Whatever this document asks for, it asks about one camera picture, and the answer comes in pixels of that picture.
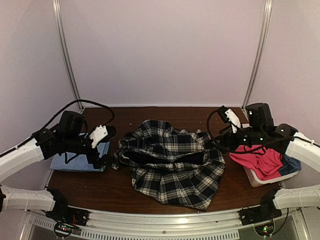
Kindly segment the black white plaid shirt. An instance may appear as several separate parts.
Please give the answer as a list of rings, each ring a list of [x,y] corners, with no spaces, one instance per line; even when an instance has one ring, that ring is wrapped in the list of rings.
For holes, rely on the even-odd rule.
[[[226,167],[208,133],[151,119],[119,140],[114,158],[114,170],[129,167],[137,192],[161,204],[199,211],[208,209]]]

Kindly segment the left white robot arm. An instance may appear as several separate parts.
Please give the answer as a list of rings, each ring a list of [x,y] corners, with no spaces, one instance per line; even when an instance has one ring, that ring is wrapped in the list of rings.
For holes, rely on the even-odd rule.
[[[110,136],[106,125],[99,125],[91,133],[82,134],[87,128],[85,117],[74,111],[65,111],[60,121],[51,128],[43,127],[29,138],[1,153],[0,179],[3,181],[20,170],[55,155],[84,155],[94,168],[101,167],[105,161],[98,152],[98,145]],[[26,190],[1,185],[0,209],[41,210],[52,213],[61,222],[72,218],[72,211],[63,194],[56,189]]]

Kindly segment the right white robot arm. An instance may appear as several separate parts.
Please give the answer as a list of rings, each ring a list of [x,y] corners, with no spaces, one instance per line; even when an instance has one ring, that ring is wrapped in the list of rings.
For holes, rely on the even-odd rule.
[[[248,126],[225,106],[215,111],[229,124],[213,138],[219,150],[235,156],[261,181],[281,181],[298,172],[301,164],[320,170],[320,145],[296,128],[282,123],[275,125],[267,103],[246,107]]]

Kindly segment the white plastic laundry basket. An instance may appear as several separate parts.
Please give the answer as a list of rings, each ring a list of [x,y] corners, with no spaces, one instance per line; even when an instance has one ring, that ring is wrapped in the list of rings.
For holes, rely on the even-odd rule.
[[[290,174],[287,174],[287,175],[283,175],[283,176],[280,176],[280,177],[276,177],[276,178],[273,178],[273,179],[260,180],[257,177],[256,173],[252,169],[245,168],[245,167],[243,169],[244,169],[244,171],[245,171],[245,173],[246,173],[246,175],[248,177],[248,180],[249,180],[251,186],[254,187],[254,188],[260,187],[262,185],[281,182],[281,181],[290,179],[290,178],[296,176],[299,173],[299,171],[296,171],[296,172],[293,172],[293,173],[290,173]]]

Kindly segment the folded light blue shirt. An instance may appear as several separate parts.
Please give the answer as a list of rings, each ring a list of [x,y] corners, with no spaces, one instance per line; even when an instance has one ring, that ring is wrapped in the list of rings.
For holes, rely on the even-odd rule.
[[[61,142],[54,144],[53,159],[50,165],[51,170],[62,172],[102,172],[103,169],[81,169],[80,155],[85,154],[85,140],[90,140],[86,133],[74,137],[62,139]]]

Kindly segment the pink shirt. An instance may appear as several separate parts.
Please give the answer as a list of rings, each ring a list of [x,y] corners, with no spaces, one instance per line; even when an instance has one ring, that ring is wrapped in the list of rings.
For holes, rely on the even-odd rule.
[[[284,166],[283,156],[274,149],[262,148],[254,153],[230,153],[230,158],[246,169],[253,170],[261,181],[281,177],[279,170]]]

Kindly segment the blue denim garment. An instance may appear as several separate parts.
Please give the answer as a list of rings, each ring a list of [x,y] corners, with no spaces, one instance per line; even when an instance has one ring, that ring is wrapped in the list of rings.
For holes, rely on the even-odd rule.
[[[299,160],[287,155],[282,157],[281,163],[283,166],[278,170],[281,176],[286,176],[302,169],[301,162]]]

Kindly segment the left round circuit board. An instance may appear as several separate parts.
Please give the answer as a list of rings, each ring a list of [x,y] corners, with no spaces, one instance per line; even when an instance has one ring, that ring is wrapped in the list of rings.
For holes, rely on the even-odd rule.
[[[56,222],[53,227],[53,232],[59,238],[67,238],[73,233],[74,229],[75,227],[72,225]]]

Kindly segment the right round circuit board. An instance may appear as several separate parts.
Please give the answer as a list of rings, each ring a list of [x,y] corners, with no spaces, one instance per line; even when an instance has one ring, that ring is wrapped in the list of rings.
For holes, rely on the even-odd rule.
[[[275,230],[275,223],[274,222],[268,222],[263,224],[258,224],[254,226],[254,230],[256,234],[260,237],[269,237],[273,234]]]

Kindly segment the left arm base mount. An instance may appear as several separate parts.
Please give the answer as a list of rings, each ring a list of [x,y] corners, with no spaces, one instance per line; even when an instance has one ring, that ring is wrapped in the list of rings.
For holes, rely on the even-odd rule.
[[[85,227],[87,225],[87,221],[89,219],[89,211],[75,208],[75,207],[67,207],[65,211],[61,210],[52,210],[52,211],[43,211],[45,216],[58,222],[67,224],[70,226],[82,226]]]

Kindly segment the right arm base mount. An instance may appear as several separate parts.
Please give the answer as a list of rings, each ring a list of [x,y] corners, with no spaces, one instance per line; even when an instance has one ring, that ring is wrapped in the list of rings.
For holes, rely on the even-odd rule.
[[[239,218],[243,226],[271,221],[281,217],[282,211],[273,206],[259,205],[254,207],[243,207],[239,212]]]

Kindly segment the front aluminium rail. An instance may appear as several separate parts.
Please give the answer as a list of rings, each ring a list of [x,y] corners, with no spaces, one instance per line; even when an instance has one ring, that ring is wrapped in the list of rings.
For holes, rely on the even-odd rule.
[[[309,240],[306,215],[299,208],[282,210],[270,221],[242,225],[239,211],[256,207],[258,196],[216,197],[207,211],[162,205],[138,195],[94,199],[86,226],[79,226],[68,237],[54,233],[52,219],[31,212],[24,225],[22,240]],[[274,222],[272,235],[261,237],[255,225]]]

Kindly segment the left aluminium frame post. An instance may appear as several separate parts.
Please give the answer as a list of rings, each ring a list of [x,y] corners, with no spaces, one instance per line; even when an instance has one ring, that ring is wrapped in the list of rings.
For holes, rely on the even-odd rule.
[[[62,58],[63,58],[65,70],[67,73],[68,81],[69,81],[74,99],[79,100],[81,98],[81,96],[80,96],[80,92],[78,90],[78,86],[77,86],[77,83],[75,80],[75,75],[74,75],[74,71],[72,68],[70,54],[68,51],[66,34],[65,34],[65,30],[64,30],[64,24],[63,24],[63,16],[62,16],[62,12],[61,12],[60,0],[53,0],[52,6],[53,6],[53,14],[55,17],[55,22],[56,22],[58,40],[59,40],[59,44],[60,44],[60,48],[61,48]]]

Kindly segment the aluminium frame post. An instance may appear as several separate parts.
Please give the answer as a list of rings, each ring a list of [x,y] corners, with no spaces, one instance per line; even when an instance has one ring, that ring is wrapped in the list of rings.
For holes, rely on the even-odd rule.
[[[273,1],[265,0],[257,50],[256,50],[250,78],[249,78],[249,83],[248,83],[247,90],[246,90],[242,107],[241,107],[243,110],[246,108],[246,106],[250,101],[250,98],[254,90],[254,85],[258,78],[259,70],[262,63],[263,53],[265,50],[265,46],[267,43],[267,38],[270,30],[272,10],[273,10]]]
[[[70,54],[68,51],[66,34],[65,34],[65,30],[64,30],[64,24],[63,24],[63,16],[62,16],[62,12],[61,12],[60,0],[53,0],[52,6],[53,6],[53,14],[55,17],[55,22],[56,22],[58,40],[59,40],[59,44],[60,44],[60,48],[61,48],[62,58],[63,58],[65,70],[67,73],[68,81],[69,81],[74,99],[79,100],[81,98],[81,96],[80,96],[80,92],[78,90],[78,86],[77,86],[77,83],[75,80],[75,75],[74,75],[74,71],[72,68]]]

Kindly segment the right aluminium frame post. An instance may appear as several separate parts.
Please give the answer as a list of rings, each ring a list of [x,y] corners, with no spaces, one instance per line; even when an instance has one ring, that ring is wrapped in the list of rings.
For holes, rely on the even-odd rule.
[[[254,85],[258,78],[259,70],[262,63],[263,53],[265,50],[265,46],[267,43],[267,38],[270,30],[272,10],[273,10],[273,1],[265,0],[257,50],[256,50],[250,78],[249,78],[249,83],[248,83],[247,90],[246,90],[242,107],[241,107],[243,110],[246,108],[246,106],[250,101],[250,98],[254,90]]]

